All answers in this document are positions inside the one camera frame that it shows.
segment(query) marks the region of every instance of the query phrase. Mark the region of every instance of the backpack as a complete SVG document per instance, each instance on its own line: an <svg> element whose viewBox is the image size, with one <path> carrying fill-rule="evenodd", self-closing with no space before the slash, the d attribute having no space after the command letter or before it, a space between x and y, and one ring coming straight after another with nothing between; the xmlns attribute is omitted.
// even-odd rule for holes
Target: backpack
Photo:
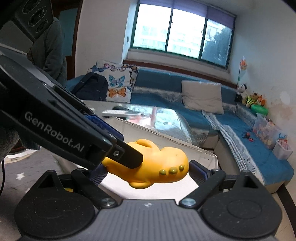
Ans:
<svg viewBox="0 0 296 241"><path fill-rule="evenodd" d="M86 74L71 91L82 100L106 101L108 81L104 76L96 73Z"/></svg>

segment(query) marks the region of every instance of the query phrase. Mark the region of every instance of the window sill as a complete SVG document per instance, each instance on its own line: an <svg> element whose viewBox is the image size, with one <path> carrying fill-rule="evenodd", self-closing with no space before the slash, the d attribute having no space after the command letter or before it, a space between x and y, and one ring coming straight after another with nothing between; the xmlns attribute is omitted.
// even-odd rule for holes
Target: window sill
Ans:
<svg viewBox="0 0 296 241"><path fill-rule="evenodd" d="M130 48L128 51L127 60L162 64L170 67L181 68L230 82L230 74L228 70L199 61L197 59L176 55L174 53Z"/></svg>

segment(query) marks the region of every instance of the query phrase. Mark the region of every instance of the white star on rug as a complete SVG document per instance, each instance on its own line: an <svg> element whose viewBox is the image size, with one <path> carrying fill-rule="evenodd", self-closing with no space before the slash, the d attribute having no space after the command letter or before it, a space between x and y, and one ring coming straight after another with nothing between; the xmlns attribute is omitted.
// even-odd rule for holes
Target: white star on rug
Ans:
<svg viewBox="0 0 296 241"><path fill-rule="evenodd" d="M24 178L24 173L22 172L21 174L17 174L17 178L18 180L21 180L22 178Z"/></svg>

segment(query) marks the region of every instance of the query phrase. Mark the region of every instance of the green toy ring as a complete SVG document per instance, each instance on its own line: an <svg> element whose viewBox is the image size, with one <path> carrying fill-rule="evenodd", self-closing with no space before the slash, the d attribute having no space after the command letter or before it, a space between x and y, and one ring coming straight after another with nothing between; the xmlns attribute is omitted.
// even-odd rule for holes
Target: green toy ring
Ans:
<svg viewBox="0 0 296 241"><path fill-rule="evenodd" d="M268 109L264 108L263 106L257 105L257 104L253 104L251 106L251 110L255 113L260 113L263 115L268 115Z"/></svg>

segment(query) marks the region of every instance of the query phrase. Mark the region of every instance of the window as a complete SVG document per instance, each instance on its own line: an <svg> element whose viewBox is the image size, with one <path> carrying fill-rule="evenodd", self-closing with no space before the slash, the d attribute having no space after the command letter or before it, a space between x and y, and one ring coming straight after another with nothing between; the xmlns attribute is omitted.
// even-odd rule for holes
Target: window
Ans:
<svg viewBox="0 0 296 241"><path fill-rule="evenodd" d="M139 0L131 47L227 68L235 17L193 0Z"/></svg>

